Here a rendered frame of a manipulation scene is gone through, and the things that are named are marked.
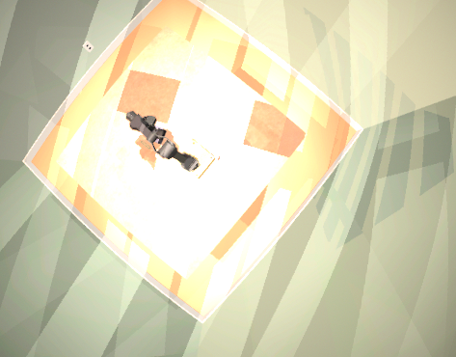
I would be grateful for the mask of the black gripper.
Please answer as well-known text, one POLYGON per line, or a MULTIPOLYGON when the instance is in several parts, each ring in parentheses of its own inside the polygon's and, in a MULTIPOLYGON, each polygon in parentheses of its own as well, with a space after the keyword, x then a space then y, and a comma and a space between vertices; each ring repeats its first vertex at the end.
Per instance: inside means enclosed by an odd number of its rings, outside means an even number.
MULTIPOLYGON (((166 130, 165 130, 165 129, 160 129, 160 128, 157 129, 157 127, 156 127, 156 128, 153 128, 153 127, 151 126, 151 124, 149 124, 149 129, 150 129, 151 131, 155 132, 155 134, 158 134, 159 136, 164 136, 165 133, 166 133, 166 130), (156 131, 157 131, 157 132, 156 132, 156 131)), ((163 140, 163 137, 158 137, 157 139, 163 140)))

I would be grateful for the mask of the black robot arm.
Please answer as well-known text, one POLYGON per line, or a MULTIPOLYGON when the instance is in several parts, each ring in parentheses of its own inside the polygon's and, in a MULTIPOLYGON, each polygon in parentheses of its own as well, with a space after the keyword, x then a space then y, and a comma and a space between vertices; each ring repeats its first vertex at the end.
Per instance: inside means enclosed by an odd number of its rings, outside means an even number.
POLYGON ((137 115, 133 110, 129 111, 126 113, 126 119, 130 121, 130 128, 132 130, 138 130, 140 131, 144 137, 151 143, 151 146, 153 148, 153 151, 156 152, 159 156, 162 156, 162 158, 174 158, 179 161, 181 164, 181 168, 188 171, 188 172, 193 172, 195 171, 199 166, 199 161, 190 153, 182 153, 178 151, 177 147, 175 147, 175 144, 168 139, 168 137, 165 136, 159 136, 158 134, 155 134, 155 132, 151 131, 149 129, 149 124, 153 128, 156 128, 155 124, 157 119, 151 115, 149 116, 143 116, 142 115, 137 115), (164 145, 157 151, 155 149, 155 146, 153 145, 154 141, 158 137, 163 137, 166 138, 166 142, 164 145))

